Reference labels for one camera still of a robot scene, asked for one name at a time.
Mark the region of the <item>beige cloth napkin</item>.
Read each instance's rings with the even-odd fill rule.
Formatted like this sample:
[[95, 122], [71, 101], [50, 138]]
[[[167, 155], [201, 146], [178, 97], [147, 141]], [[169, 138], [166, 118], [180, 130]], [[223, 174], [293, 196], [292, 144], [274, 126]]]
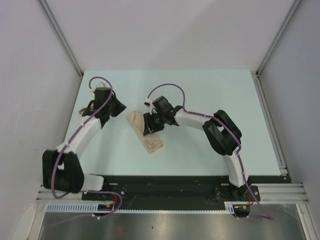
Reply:
[[140, 111], [132, 111], [127, 120], [149, 154], [160, 150], [164, 144], [156, 133], [144, 136], [145, 120]]

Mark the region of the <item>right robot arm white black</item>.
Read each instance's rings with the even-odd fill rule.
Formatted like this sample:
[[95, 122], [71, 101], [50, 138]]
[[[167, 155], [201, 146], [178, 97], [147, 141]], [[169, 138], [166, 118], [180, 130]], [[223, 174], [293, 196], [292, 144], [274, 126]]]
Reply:
[[242, 201], [249, 194], [249, 176], [240, 158], [242, 133], [228, 114], [218, 110], [213, 115], [186, 110], [182, 105], [173, 107], [160, 96], [144, 103], [149, 112], [143, 115], [145, 136], [162, 131], [165, 125], [191, 127], [203, 131], [212, 149], [222, 156], [228, 172], [228, 197]]

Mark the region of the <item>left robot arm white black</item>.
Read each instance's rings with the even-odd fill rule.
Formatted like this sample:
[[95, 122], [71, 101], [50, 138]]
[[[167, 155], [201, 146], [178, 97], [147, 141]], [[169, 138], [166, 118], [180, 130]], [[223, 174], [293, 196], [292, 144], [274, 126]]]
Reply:
[[54, 188], [56, 191], [74, 194], [93, 191], [98, 199], [105, 200], [110, 196], [111, 188], [104, 184], [102, 176], [84, 173], [80, 157], [110, 117], [117, 117], [127, 107], [109, 87], [99, 86], [93, 93], [94, 99], [82, 113], [80, 130], [75, 132], [72, 140], [43, 153], [43, 186], [46, 189]]

